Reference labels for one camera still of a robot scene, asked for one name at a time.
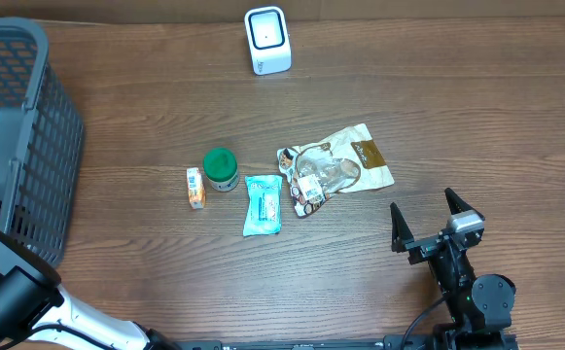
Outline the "green lid seasoning jar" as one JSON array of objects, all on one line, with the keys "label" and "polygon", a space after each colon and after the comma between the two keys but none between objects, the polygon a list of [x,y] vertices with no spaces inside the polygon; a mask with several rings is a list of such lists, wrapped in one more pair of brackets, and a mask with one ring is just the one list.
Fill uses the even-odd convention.
[{"label": "green lid seasoning jar", "polygon": [[233,190],[239,181],[238,164],[234,153],[227,148],[210,150],[202,162],[206,178],[219,192]]}]

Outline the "cream brown snack pouch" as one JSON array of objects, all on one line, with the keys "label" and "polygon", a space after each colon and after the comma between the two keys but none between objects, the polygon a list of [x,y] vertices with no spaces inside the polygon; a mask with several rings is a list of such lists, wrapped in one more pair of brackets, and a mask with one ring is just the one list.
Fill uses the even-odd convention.
[{"label": "cream brown snack pouch", "polygon": [[319,142],[280,149],[277,158],[300,218],[314,214],[337,194],[394,184],[385,157],[363,123],[347,126]]}]

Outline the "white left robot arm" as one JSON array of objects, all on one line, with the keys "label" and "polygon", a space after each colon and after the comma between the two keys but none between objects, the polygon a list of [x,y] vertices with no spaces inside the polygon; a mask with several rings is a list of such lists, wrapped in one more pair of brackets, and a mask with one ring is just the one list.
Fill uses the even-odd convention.
[{"label": "white left robot arm", "polygon": [[153,329],[72,297],[47,262],[0,231],[0,349],[25,340],[70,349],[176,349]]}]

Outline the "small orange carton box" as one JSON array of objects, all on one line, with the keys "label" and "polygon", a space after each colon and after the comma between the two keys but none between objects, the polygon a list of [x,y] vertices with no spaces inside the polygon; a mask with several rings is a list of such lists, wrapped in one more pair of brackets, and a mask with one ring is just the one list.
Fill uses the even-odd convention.
[{"label": "small orange carton box", "polygon": [[188,168],[186,171],[188,198],[193,209],[203,209],[206,203],[206,192],[200,171],[197,167]]}]

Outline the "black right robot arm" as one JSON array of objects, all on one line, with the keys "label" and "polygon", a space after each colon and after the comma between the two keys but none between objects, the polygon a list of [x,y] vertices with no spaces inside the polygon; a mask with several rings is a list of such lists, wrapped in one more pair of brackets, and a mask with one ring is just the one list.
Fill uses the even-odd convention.
[{"label": "black right robot arm", "polygon": [[[386,335],[386,349],[516,349],[512,325],[516,286],[501,274],[476,276],[467,257],[482,240],[485,217],[453,189],[444,190],[450,217],[437,234],[416,240],[396,203],[390,204],[391,249],[408,253],[411,265],[426,263],[441,297],[428,306],[402,335]],[[430,334],[414,336],[418,324],[441,305],[451,321],[437,324]]]}]

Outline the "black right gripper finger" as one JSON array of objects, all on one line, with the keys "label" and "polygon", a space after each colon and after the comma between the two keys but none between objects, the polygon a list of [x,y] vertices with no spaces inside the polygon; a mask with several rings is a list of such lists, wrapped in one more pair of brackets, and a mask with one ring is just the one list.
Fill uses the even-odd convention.
[{"label": "black right gripper finger", "polygon": [[463,200],[452,188],[446,188],[444,194],[452,215],[473,210],[473,207]]},{"label": "black right gripper finger", "polygon": [[396,253],[405,252],[407,250],[406,245],[414,242],[413,234],[411,233],[401,210],[395,202],[390,204],[390,213],[392,221],[391,249]]}]

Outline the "teal snack packet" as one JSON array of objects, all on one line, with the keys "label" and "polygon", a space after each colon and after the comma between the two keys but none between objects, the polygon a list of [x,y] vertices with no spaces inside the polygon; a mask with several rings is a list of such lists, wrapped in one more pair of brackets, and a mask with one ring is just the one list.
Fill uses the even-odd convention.
[{"label": "teal snack packet", "polygon": [[249,197],[243,236],[276,234],[282,227],[280,193],[282,177],[278,175],[246,176]]}]

